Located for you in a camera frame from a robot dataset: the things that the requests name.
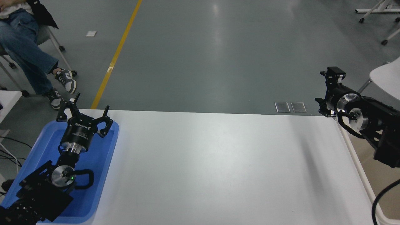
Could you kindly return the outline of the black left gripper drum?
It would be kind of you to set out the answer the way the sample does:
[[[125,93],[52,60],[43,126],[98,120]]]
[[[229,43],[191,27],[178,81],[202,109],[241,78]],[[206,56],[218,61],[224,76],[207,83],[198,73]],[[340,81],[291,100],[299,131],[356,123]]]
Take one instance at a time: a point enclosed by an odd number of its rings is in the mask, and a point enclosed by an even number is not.
[[[93,117],[84,114],[69,118],[60,145],[66,148],[68,144],[76,143],[82,148],[89,148],[94,134],[98,131],[94,120]]]

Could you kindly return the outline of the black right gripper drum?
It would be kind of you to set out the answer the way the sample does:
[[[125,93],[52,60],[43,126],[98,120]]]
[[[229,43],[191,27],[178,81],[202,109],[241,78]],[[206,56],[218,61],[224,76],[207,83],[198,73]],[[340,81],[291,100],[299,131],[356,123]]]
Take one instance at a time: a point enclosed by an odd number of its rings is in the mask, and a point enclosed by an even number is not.
[[[339,111],[348,113],[347,101],[342,98],[350,93],[351,89],[343,84],[326,84],[326,113],[335,114]]]

